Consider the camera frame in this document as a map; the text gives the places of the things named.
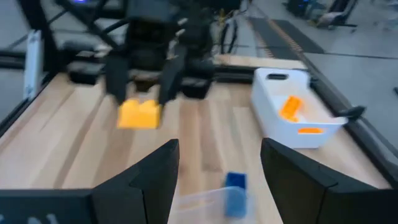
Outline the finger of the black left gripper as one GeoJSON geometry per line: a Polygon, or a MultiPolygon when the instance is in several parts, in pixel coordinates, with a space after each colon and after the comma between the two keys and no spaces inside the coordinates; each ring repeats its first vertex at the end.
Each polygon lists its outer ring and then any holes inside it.
{"type": "Polygon", "coordinates": [[[119,52],[110,52],[106,56],[105,86],[107,94],[114,96],[117,104],[126,100],[126,85],[129,80],[129,62],[119,52]]]}
{"type": "Polygon", "coordinates": [[[174,56],[167,61],[159,78],[158,103],[165,105],[168,101],[174,100],[185,70],[185,61],[187,48],[185,46],[176,46],[174,56]]]}

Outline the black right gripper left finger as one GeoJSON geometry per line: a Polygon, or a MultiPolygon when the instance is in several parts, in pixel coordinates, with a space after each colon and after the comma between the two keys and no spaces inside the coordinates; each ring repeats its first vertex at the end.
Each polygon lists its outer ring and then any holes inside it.
{"type": "Polygon", "coordinates": [[[0,224],[167,224],[179,159],[171,139],[93,188],[0,190],[0,224]]]}

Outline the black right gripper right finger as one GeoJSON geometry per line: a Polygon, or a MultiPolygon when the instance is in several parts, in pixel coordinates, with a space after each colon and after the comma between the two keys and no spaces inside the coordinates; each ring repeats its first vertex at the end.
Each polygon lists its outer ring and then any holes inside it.
{"type": "Polygon", "coordinates": [[[378,189],[271,139],[264,177],[284,224],[398,224],[398,189],[378,189]]]}

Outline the yellow toy block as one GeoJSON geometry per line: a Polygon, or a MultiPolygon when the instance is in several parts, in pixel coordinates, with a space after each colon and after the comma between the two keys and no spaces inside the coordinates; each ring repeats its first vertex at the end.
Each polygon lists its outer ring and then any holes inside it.
{"type": "Polygon", "coordinates": [[[119,107],[118,128],[156,129],[160,124],[161,108],[155,100],[141,103],[137,99],[128,99],[119,107]]]}

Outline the blue toy block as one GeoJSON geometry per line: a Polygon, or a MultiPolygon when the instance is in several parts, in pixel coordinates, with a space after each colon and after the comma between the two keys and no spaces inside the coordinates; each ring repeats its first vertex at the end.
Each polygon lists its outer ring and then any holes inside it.
{"type": "Polygon", "coordinates": [[[226,187],[225,215],[244,218],[247,214],[246,174],[228,172],[224,186],[226,187]]]}

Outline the orange toy block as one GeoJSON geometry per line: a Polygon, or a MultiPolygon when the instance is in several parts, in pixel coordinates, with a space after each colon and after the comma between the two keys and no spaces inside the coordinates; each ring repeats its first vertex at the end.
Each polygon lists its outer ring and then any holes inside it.
{"type": "Polygon", "coordinates": [[[303,101],[301,98],[290,95],[279,110],[279,116],[287,121],[297,123],[299,121],[297,114],[302,105],[303,101]]]}

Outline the silver aluminium bar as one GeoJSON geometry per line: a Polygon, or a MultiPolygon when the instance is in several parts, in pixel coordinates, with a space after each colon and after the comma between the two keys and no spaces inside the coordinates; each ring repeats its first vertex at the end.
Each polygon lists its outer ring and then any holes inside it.
{"type": "Polygon", "coordinates": [[[39,93],[43,73],[43,40],[40,30],[31,30],[27,37],[24,69],[24,99],[33,100],[39,93]]]}

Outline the clear plastic bin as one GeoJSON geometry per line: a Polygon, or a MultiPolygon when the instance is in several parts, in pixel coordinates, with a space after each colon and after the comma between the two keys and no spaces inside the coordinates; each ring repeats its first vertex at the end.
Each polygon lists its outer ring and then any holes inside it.
{"type": "Polygon", "coordinates": [[[240,187],[177,197],[168,224],[256,224],[252,198],[240,187]]]}

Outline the white plastic bin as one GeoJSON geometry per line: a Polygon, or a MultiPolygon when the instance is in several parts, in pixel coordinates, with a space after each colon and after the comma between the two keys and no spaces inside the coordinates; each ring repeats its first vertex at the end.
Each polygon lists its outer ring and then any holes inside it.
{"type": "Polygon", "coordinates": [[[264,135],[295,149],[321,147],[348,122],[322,105],[310,89],[310,75],[301,70],[256,69],[251,101],[264,135]],[[293,110],[294,119],[288,120],[282,108],[291,96],[302,104],[293,110]]]}

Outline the black hazard-striped floor mat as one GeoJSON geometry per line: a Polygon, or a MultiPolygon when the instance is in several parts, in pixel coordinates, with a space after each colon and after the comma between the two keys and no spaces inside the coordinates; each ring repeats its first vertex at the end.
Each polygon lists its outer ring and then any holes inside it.
{"type": "Polygon", "coordinates": [[[252,29],[268,56],[299,60],[298,54],[324,54],[325,51],[289,21],[249,17],[252,29]]]}

